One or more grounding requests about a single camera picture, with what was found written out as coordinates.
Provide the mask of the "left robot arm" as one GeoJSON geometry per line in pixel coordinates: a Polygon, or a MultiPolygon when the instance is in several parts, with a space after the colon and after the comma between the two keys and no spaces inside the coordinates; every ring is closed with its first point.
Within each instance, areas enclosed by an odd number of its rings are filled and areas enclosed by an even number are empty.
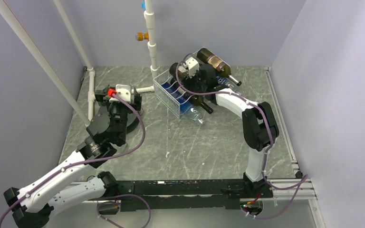
{"type": "Polygon", "coordinates": [[[107,86],[95,93],[100,107],[86,128],[88,137],[57,167],[23,188],[9,188],[4,198],[19,228],[41,228],[48,221],[74,205],[90,199],[112,199],[119,194],[119,184],[108,171],[79,185],[77,178],[107,160],[119,157],[117,150],[126,144],[130,132],[128,116],[140,116],[142,95],[128,85],[107,86]]]}

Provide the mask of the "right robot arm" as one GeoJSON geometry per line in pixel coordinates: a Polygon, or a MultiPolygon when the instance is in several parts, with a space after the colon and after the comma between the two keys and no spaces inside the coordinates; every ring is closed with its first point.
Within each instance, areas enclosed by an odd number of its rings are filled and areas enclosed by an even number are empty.
{"type": "Polygon", "coordinates": [[[218,83],[215,69],[209,64],[199,65],[193,76],[181,82],[187,92],[206,97],[212,103],[224,107],[242,120],[243,137],[250,147],[248,166],[244,172],[243,192],[255,197],[267,185],[267,157],[279,128],[267,102],[253,102],[218,83]]]}

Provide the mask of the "dark green wine bottle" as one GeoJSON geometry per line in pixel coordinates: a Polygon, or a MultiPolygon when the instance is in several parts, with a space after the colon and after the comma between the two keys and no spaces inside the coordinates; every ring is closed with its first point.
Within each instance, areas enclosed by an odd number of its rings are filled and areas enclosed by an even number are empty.
{"type": "Polygon", "coordinates": [[[179,87],[177,81],[174,78],[170,80],[170,84],[171,87],[173,88],[172,89],[173,92],[177,90],[174,94],[178,92],[183,96],[185,100],[189,101],[192,105],[202,107],[208,114],[213,113],[213,109],[205,103],[204,98],[202,96],[192,95],[184,91],[182,88],[179,87]]]}

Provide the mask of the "clear glass bottle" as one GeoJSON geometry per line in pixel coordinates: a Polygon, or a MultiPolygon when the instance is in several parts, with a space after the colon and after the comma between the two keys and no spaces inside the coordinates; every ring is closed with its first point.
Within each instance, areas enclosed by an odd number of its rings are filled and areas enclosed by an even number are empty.
{"type": "Polygon", "coordinates": [[[183,66],[185,68],[192,68],[192,67],[196,67],[196,66],[200,66],[201,64],[203,64],[203,62],[197,58],[197,56],[193,53],[189,53],[187,54],[184,59],[183,59],[183,66]]]}

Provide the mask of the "dark wine bottle brown label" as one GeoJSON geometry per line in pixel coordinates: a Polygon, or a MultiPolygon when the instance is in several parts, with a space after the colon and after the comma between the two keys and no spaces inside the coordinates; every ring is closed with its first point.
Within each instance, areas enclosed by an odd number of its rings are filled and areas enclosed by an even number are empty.
{"type": "Polygon", "coordinates": [[[235,85],[241,86],[242,82],[233,76],[231,67],[213,52],[203,47],[197,52],[196,56],[202,62],[212,65],[218,76],[228,78],[235,85]]]}

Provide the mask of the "blue glass bottle silver cap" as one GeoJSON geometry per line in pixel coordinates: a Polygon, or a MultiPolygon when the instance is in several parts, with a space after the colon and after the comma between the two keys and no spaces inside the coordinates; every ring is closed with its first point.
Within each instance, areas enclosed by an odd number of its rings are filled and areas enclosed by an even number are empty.
{"type": "Polygon", "coordinates": [[[219,84],[225,85],[228,88],[230,88],[233,92],[241,95],[240,87],[236,85],[232,80],[220,76],[216,76],[216,78],[218,79],[219,84]]]}

